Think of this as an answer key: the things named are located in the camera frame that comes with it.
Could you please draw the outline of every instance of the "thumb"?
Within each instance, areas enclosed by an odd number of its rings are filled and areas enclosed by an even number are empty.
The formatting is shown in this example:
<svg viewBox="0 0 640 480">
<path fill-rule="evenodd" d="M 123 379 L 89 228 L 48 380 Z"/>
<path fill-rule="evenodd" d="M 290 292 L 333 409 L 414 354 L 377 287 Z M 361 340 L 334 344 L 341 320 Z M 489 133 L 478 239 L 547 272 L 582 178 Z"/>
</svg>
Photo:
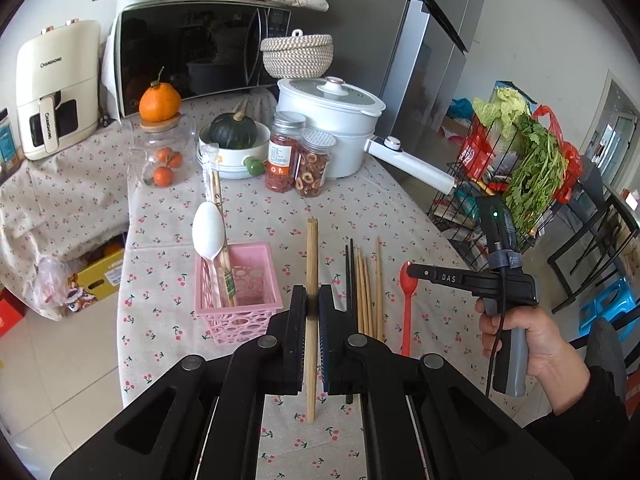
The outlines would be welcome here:
<svg viewBox="0 0 640 480">
<path fill-rule="evenodd" d="M 508 310 L 504 315 L 503 330 L 523 328 L 525 330 L 534 328 L 540 323 L 541 311 L 533 306 L 517 306 Z M 500 315 L 491 318 L 493 326 L 500 326 Z"/>
</svg>

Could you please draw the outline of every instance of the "black sleeve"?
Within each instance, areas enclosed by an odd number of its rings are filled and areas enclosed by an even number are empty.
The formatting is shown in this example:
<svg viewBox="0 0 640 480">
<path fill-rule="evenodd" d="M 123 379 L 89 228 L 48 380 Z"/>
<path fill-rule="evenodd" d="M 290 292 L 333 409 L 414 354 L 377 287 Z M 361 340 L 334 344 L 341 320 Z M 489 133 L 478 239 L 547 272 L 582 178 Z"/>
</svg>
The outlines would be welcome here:
<svg viewBox="0 0 640 480">
<path fill-rule="evenodd" d="M 575 480 L 592 478 L 604 465 L 628 425 L 624 404 L 609 373 L 590 368 L 591 379 L 582 398 L 561 415 L 549 413 L 526 430 L 562 462 Z"/>
</svg>

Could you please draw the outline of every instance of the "red spoon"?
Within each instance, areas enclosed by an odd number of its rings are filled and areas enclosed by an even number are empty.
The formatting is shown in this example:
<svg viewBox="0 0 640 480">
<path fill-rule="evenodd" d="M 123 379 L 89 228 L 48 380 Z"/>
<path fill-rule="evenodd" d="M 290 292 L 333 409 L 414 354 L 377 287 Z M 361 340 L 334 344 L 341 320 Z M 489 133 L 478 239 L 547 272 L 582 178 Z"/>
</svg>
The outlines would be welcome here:
<svg viewBox="0 0 640 480">
<path fill-rule="evenodd" d="M 400 269 L 400 288 L 404 292 L 404 319 L 402 320 L 402 347 L 400 353 L 409 356 L 411 348 L 411 296 L 418 286 L 418 278 L 412 278 L 406 273 L 406 268 L 412 262 L 405 262 Z"/>
</svg>

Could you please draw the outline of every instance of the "wrist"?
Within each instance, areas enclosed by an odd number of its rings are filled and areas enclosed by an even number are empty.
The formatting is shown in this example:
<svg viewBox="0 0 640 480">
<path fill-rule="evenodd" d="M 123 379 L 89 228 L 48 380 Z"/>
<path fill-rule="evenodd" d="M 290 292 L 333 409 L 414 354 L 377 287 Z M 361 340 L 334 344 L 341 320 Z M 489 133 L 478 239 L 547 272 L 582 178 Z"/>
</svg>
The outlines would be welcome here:
<svg viewBox="0 0 640 480">
<path fill-rule="evenodd" d="M 537 376 L 556 415 L 568 410 L 582 398 L 591 373 L 575 349 L 563 342 L 559 352 Z"/>
</svg>

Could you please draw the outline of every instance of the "glass jar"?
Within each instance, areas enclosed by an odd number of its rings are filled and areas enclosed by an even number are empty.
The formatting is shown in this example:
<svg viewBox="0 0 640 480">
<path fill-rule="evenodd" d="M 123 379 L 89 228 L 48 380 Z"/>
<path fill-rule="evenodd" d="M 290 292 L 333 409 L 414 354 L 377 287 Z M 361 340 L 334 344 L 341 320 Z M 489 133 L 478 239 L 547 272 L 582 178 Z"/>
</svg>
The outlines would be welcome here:
<svg viewBox="0 0 640 480">
<path fill-rule="evenodd" d="M 149 187 L 171 187 L 193 175 L 195 133 L 195 122 L 187 115 L 166 130 L 133 130 L 129 163 L 140 182 Z"/>
<path fill-rule="evenodd" d="M 334 146 L 335 137 L 324 130 L 310 128 L 302 136 L 296 171 L 296 189 L 301 197 L 320 194 Z"/>
<path fill-rule="evenodd" d="M 271 123 L 269 154 L 265 165 L 264 185 L 277 193 L 293 189 L 296 179 L 300 139 L 306 117 L 296 112 L 276 112 Z"/>
</svg>

